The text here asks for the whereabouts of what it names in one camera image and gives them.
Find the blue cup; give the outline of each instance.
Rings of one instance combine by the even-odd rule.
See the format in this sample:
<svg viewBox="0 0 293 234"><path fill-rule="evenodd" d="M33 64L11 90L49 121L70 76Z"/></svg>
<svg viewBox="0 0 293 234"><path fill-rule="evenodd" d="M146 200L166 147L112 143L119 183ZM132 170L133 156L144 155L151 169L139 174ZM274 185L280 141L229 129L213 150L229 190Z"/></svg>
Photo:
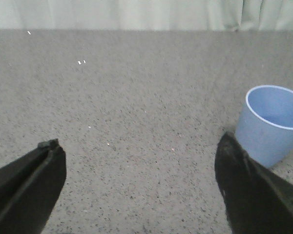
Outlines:
<svg viewBox="0 0 293 234"><path fill-rule="evenodd" d="M264 167L284 158L293 148L293 90L275 85L250 89L235 137Z"/></svg>

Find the white cup rim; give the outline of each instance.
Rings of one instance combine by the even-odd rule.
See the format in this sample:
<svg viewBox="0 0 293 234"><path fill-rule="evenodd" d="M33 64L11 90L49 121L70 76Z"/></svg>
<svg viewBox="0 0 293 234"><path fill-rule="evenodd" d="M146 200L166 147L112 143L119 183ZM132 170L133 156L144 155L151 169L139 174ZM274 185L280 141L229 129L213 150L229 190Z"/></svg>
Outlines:
<svg viewBox="0 0 293 234"><path fill-rule="evenodd" d="M272 125L274 127L277 127L277 128L281 128L281 129L285 129L285 130L293 130L292 127L286 127L286 126L282 126L282 125L278 125L278 124L275 124L275 123L272 123L264 118L262 118L258 113L256 113L253 108L250 106L249 104L249 95L251 94L251 92L253 92L254 90L256 89L260 89L260 88L275 88L275 89L282 89L282 90L285 90L287 92L290 92L293 94L293 90L291 89L288 89L288 88L285 88L285 87L282 87L282 86L277 86L277 85L270 85L270 84L265 84L265 85L259 85L259 86L255 86L253 88L251 88L246 96L245 96L245 102L246 102L246 105L248 106L248 109L257 117L259 118L260 120L264 121L265 123L269 124L269 125Z"/></svg>

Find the gray surface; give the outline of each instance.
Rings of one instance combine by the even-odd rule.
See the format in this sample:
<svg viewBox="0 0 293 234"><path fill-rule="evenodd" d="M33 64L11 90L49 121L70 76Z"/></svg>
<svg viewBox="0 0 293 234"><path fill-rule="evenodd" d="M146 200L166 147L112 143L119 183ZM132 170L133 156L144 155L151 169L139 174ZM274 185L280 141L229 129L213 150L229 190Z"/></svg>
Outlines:
<svg viewBox="0 0 293 234"><path fill-rule="evenodd" d="M44 234L230 233L214 154L259 84L293 89L293 33L0 31L0 167L59 138Z"/></svg>

